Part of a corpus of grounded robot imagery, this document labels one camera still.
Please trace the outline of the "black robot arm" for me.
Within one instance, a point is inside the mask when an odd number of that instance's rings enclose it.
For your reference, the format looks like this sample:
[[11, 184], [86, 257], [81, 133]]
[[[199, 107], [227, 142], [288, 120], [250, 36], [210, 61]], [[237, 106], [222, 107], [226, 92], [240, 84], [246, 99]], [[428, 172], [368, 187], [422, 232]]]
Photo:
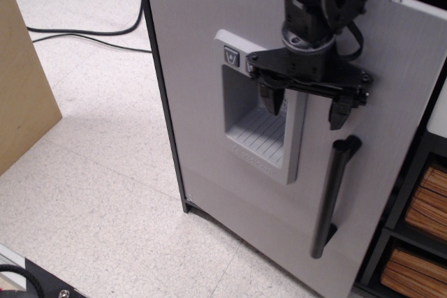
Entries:
[[354, 66], [364, 37], [354, 20], [367, 0], [284, 0], [283, 48], [247, 55], [249, 76], [269, 113], [279, 114], [287, 89], [330, 98], [330, 130], [367, 102], [373, 79]]

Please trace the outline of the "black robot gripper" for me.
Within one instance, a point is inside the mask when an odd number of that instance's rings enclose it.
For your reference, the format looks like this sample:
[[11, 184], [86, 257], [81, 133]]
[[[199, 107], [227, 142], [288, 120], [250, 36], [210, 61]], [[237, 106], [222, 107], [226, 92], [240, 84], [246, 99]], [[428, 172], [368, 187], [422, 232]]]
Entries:
[[340, 55], [335, 45], [318, 52], [297, 52], [286, 47], [252, 52], [247, 55], [251, 77], [258, 81], [258, 92], [266, 110], [277, 116], [285, 90], [332, 98], [330, 130], [342, 128], [352, 106], [365, 105], [372, 76], [351, 64], [362, 52]]

